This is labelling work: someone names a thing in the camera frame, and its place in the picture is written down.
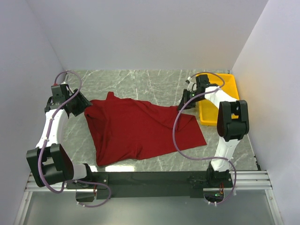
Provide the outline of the red t shirt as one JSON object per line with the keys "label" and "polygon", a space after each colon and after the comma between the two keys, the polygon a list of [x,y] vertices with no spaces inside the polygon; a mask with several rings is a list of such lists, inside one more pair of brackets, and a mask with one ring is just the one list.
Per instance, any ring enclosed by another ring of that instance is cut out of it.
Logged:
{"label": "red t shirt", "polygon": [[96,149],[98,166],[126,159],[143,160],[187,150],[207,143],[196,117],[181,114],[176,106],[118,98],[92,100],[84,115]]}

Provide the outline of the yellow plastic tray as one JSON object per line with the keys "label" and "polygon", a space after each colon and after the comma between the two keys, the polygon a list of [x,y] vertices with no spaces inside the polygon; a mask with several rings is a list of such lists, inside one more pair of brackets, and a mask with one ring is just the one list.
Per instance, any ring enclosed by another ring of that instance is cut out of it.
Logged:
{"label": "yellow plastic tray", "polygon": [[215,93],[205,95],[208,99],[199,101],[199,118],[201,125],[216,126],[220,102],[235,102],[240,99],[234,75],[218,75],[225,81],[224,86]]}

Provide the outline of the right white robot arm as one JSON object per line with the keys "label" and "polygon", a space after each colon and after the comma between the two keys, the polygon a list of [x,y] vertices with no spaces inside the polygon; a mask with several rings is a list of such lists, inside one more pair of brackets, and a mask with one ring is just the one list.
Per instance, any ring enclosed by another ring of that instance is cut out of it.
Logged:
{"label": "right white robot arm", "polygon": [[210,83],[209,72],[196,73],[188,77],[187,88],[184,89],[182,99],[178,105],[179,113],[185,109],[194,108],[196,102],[210,101],[217,109],[217,133],[219,141],[216,153],[208,157],[210,161],[206,171],[206,183],[210,187],[218,187],[227,181],[232,181],[229,169],[234,167],[231,159],[233,153],[249,132],[248,104],[245,100],[238,100],[225,93],[222,88],[225,81],[221,78],[221,85]]}

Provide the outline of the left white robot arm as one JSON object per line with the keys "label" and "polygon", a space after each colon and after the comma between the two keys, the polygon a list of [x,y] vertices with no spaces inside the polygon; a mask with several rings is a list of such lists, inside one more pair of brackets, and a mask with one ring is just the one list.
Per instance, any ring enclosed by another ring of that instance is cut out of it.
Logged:
{"label": "left white robot arm", "polygon": [[92,103],[65,82],[53,85],[51,90],[52,96],[44,109],[46,121],[41,138],[36,147],[26,153],[28,165],[38,187],[45,186],[42,174],[49,185],[77,180],[82,188],[89,188],[94,182],[90,167],[87,163],[74,164],[65,152],[61,138],[69,116],[82,114]]}

